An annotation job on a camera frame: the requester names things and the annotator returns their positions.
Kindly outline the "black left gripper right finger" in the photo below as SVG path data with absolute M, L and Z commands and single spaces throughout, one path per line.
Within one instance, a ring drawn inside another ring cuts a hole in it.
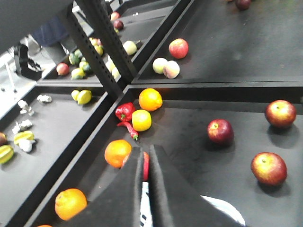
M 150 146 L 149 193 L 155 227 L 240 227 L 187 182 L 164 148 Z

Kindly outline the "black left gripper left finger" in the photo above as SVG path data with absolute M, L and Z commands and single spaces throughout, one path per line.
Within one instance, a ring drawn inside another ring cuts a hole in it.
M 134 147 L 109 186 L 78 215 L 61 227 L 138 227 L 144 156 Z

